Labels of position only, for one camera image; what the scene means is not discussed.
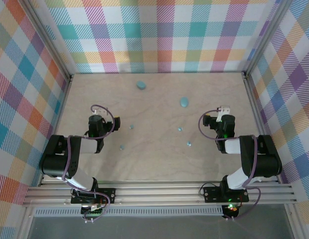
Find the metal mounting plate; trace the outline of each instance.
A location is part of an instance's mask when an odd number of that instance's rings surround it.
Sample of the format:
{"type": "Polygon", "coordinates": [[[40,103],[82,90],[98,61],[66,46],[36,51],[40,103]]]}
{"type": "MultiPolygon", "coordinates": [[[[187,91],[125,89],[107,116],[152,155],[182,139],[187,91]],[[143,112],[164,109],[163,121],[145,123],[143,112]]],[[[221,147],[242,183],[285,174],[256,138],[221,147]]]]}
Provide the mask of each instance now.
{"type": "Polygon", "coordinates": [[[222,196],[221,189],[219,187],[204,187],[203,195],[206,203],[246,203],[249,201],[247,190],[240,190],[242,193],[236,193],[230,195],[231,197],[225,198],[222,196]]]}
{"type": "MultiPolygon", "coordinates": [[[[98,193],[106,194],[110,198],[110,203],[115,203],[116,189],[115,188],[98,188],[95,190],[98,193]]],[[[102,203],[106,204],[107,199],[105,197],[88,194],[88,193],[78,193],[77,190],[71,191],[72,198],[70,204],[95,204],[102,203]]]]}

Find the blue pebble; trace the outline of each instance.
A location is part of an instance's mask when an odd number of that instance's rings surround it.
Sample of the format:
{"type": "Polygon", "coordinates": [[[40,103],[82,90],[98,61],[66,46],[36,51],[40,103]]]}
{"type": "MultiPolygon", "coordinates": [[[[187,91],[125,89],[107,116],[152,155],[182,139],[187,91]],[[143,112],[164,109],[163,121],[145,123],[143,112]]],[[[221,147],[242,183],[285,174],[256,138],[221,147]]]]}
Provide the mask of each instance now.
{"type": "Polygon", "coordinates": [[[137,87],[140,89],[140,90],[144,90],[146,88],[146,84],[143,82],[143,81],[138,81],[137,82],[137,87]]]}
{"type": "Polygon", "coordinates": [[[189,100],[187,97],[182,97],[181,100],[180,100],[180,104],[182,107],[187,107],[188,104],[189,104],[189,100]]]}

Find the metal frame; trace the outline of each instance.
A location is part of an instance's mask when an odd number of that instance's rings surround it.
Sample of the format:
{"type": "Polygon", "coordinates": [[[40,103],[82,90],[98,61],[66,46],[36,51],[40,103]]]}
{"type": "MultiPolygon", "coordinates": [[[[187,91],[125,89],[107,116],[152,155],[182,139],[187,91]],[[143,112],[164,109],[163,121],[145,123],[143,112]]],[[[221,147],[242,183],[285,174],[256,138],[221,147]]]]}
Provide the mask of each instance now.
{"type": "Polygon", "coordinates": [[[285,16],[285,13],[288,11],[291,3],[293,0],[282,0],[277,11],[274,13],[274,17],[272,21],[270,22],[261,42],[258,46],[256,52],[254,53],[254,56],[251,59],[250,64],[247,67],[246,74],[250,75],[251,72],[254,70],[256,65],[258,64],[259,60],[261,59],[261,56],[263,52],[265,51],[266,47],[268,46],[268,43],[271,41],[274,33],[278,29],[283,17],[285,16]]]}
{"type": "MultiPolygon", "coordinates": [[[[251,75],[247,75],[242,72],[242,78],[244,86],[251,104],[252,112],[255,118],[255,123],[260,134],[266,134],[265,126],[262,121],[260,112],[257,107],[256,98],[253,93],[250,81],[253,80],[251,75]]],[[[280,176],[278,176],[278,181],[283,183],[280,176]]],[[[298,204],[285,204],[285,210],[287,212],[289,222],[293,231],[295,238],[297,239],[309,239],[309,232],[305,226],[305,222],[301,217],[300,209],[298,204]]]]}
{"type": "Polygon", "coordinates": [[[19,228],[18,233],[15,234],[14,239],[27,239],[31,223],[34,217],[35,207],[27,207],[24,213],[22,224],[19,228]]]}
{"type": "MultiPolygon", "coordinates": [[[[102,188],[116,188],[116,199],[112,207],[125,206],[204,206],[226,205],[226,203],[205,203],[199,189],[206,182],[100,182],[102,188]]],[[[260,204],[294,204],[296,197],[290,184],[278,181],[253,183],[262,191],[260,204]]],[[[26,207],[77,207],[71,205],[70,187],[63,182],[45,182],[40,187],[31,187],[26,195],[26,207]]],[[[250,201],[258,198],[257,190],[248,190],[250,201]]]]}
{"type": "MultiPolygon", "coordinates": [[[[72,75],[70,77],[69,81],[67,82],[67,86],[66,86],[66,90],[65,90],[65,96],[64,96],[63,102],[61,104],[60,112],[58,114],[58,118],[57,118],[57,122],[56,122],[56,126],[54,128],[53,134],[55,134],[58,131],[60,121],[61,121],[62,115],[64,113],[64,109],[65,109],[66,102],[67,102],[67,99],[68,99],[68,95],[69,95],[69,92],[70,92],[70,88],[71,88],[73,78],[74,78],[74,76],[72,75]]],[[[41,182],[42,182],[43,179],[44,179],[44,175],[42,173],[40,173],[39,177],[38,177],[38,181],[37,181],[38,187],[41,185],[41,182]]]]}
{"type": "Polygon", "coordinates": [[[58,68],[60,69],[63,77],[65,77],[65,79],[70,81],[70,78],[74,74],[74,72],[69,72],[69,70],[67,69],[67,66],[65,65],[61,56],[59,55],[57,48],[55,47],[54,43],[52,42],[52,39],[47,33],[44,24],[38,17],[36,10],[33,8],[29,0],[19,0],[19,3],[26,12],[33,26],[35,27],[36,32],[44,42],[44,45],[46,46],[52,58],[54,59],[55,63],[57,64],[58,68]]]}

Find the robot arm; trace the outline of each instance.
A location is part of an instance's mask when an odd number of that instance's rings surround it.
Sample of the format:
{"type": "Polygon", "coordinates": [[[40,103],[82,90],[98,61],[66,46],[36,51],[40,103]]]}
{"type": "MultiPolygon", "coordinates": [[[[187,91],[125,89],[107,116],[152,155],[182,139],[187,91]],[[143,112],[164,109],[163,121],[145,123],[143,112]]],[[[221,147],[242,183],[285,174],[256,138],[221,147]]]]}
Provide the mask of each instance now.
{"type": "Polygon", "coordinates": [[[204,193],[209,195],[205,197],[205,201],[248,202],[246,186],[261,181],[264,177],[279,175],[282,163],[270,135],[234,137],[235,117],[230,115],[229,107],[220,107],[218,112],[218,117],[204,115],[203,125],[216,131],[215,142],[221,153],[241,155],[242,167],[233,174],[224,176],[219,187],[203,188],[204,193]]]}
{"type": "MultiPolygon", "coordinates": [[[[120,128],[120,118],[114,119],[114,131],[117,131],[120,128]]],[[[108,133],[112,126],[112,122],[106,122],[100,115],[92,115],[89,117],[87,134],[89,137],[101,137],[108,133]]],[[[104,139],[72,136],[70,146],[70,165],[66,172],[65,181],[84,190],[96,190],[98,188],[97,180],[78,168],[78,164],[82,153],[100,153],[104,146],[104,139]]],[[[68,154],[67,138],[62,135],[52,135],[40,160],[39,168],[43,174],[62,180],[68,154]]]]}

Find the plaid fabric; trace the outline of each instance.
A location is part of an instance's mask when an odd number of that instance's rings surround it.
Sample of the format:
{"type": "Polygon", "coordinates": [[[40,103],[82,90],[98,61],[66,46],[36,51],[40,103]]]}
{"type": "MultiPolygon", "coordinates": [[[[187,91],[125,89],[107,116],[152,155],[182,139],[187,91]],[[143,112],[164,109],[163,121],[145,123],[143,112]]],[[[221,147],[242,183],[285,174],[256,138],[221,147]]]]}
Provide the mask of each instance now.
{"type": "Polygon", "coordinates": [[[294,0],[252,73],[259,110],[309,230],[309,0],[294,0]]]}
{"type": "Polygon", "coordinates": [[[0,239],[12,238],[66,80],[17,0],[0,0],[0,239]]]}
{"type": "Polygon", "coordinates": [[[250,55],[249,55],[245,65],[244,65],[243,71],[247,70],[247,68],[248,68],[248,66],[249,66],[249,64],[250,64],[250,62],[251,62],[251,60],[252,60],[252,58],[254,56],[255,51],[258,49],[258,47],[259,47],[259,45],[261,43],[261,40],[262,40],[265,32],[267,31],[269,25],[270,25],[270,22],[272,21],[276,11],[278,10],[278,7],[279,7],[281,1],[282,0],[276,0],[275,1],[274,5],[273,5],[273,7],[271,9],[270,14],[268,15],[268,18],[266,19],[266,21],[265,21],[265,23],[264,23],[264,25],[262,27],[262,30],[260,31],[260,34],[259,34],[259,36],[257,37],[257,40],[254,43],[252,51],[250,52],[250,55]]]}
{"type": "Polygon", "coordinates": [[[34,5],[76,72],[161,73],[241,71],[278,2],[45,0],[45,6],[34,5]]]}

